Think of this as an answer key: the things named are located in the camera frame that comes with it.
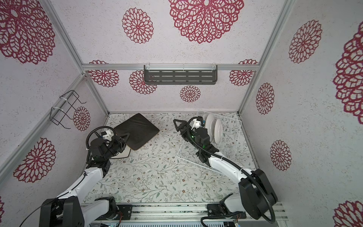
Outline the white round plate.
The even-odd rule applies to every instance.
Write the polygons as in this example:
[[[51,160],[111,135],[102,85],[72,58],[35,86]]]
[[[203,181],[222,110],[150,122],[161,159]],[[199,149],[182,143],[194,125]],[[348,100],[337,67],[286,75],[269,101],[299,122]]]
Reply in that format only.
[[[202,118],[203,118],[203,123],[206,122],[207,118],[208,118],[209,114],[208,113],[205,113]]]
[[[205,122],[205,128],[207,129],[210,142],[212,142],[214,139],[215,122],[216,120],[214,115],[209,114]]]
[[[217,119],[214,128],[214,140],[216,144],[220,144],[223,137],[223,125],[221,119]]]

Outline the white square plate black rim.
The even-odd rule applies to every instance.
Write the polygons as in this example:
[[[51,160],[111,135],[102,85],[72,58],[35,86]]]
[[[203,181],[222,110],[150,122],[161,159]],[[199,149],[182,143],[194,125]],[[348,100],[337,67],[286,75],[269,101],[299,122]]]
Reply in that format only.
[[[112,159],[125,159],[128,158],[131,152],[131,148],[126,146],[123,152],[119,152],[117,155],[113,156]]]

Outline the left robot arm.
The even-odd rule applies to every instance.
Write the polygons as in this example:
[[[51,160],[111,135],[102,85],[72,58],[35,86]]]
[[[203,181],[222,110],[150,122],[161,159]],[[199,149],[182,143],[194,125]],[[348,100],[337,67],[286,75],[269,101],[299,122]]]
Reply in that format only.
[[[41,227],[86,227],[99,217],[116,219],[120,215],[115,198],[112,196],[96,199],[91,205],[81,206],[90,190],[106,176],[111,166],[110,159],[126,148],[130,134],[114,135],[110,140],[98,136],[86,139],[89,152],[88,165],[65,192],[54,199],[47,199],[40,208]]]

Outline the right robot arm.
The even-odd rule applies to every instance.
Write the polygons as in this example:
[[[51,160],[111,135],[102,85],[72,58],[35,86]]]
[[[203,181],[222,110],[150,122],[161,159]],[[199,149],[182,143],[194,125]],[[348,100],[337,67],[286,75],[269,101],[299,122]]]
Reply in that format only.
[[[243,218],[246,214],[255,220],[264,218],[270,224],[276,222],[273,206],[278,197],[261,169],[241,167],[223,155],[211,144],[201,116],[192,117],[189,121],[174,119],[173,123],[184,141],[196,148],[196,156],[203,164],[238,185],[237,194],[229,194],[219,204],[207,205],[209,214],[201,218],[201,224],[206,219]]]

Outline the dark grey wall shelf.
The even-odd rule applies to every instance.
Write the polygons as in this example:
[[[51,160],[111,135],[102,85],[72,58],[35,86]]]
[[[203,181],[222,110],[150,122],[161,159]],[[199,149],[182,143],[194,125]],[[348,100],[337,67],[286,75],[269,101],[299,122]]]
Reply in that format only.
[[[144,66],[147,85],[215,85],[218,67],[211,66]]]

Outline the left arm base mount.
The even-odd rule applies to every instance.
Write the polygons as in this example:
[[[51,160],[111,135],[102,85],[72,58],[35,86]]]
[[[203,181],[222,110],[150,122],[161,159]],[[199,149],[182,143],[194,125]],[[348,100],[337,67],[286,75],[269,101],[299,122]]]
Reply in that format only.
[[[111,218],[107,218],[105,215],[96,219],[96,221],[124,221],[130,220],[133,210],[133,205],[118,204],[117,212]]]

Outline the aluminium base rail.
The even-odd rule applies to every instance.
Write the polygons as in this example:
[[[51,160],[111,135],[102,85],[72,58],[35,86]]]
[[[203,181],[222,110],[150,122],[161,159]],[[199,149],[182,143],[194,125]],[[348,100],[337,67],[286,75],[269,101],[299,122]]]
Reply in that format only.
[[[161,223],[161,222],[197,222],[200,224],[202,217],[208,216],[210,211],[207,209],[208,202],[170,202],[170,203],[130,203],[132,211],[130,212],[130,220],[121,220],[121,226],[126,226],[129,223]],[[118,205],[129,205],[128,203],[119,203]],[[281,202],[273,206],[276,222],[284,223],[289,221],[285,208]],[[96,220],[93,223],[104,223],[105,225],[116,226],[119,223],[116,220]],[[223,219],[207,219],[204,222],[209,224],[213,221],[232,221],[237,220],[237,217]],[[246,218],[238,217],[238,221],[263,221],[264,218],[258,220],[253,219],[246,212]]]

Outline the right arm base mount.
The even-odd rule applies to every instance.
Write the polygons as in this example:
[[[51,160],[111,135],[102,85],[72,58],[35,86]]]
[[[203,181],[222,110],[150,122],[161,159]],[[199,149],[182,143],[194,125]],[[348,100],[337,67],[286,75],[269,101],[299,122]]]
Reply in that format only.
[[[247,218],[246,212],[239,211],[238,214],[232,215],[233,212],[228,211],[224,205],[219,203],[207,204],[207,213],[208,217],[232,218],[232,219]]]

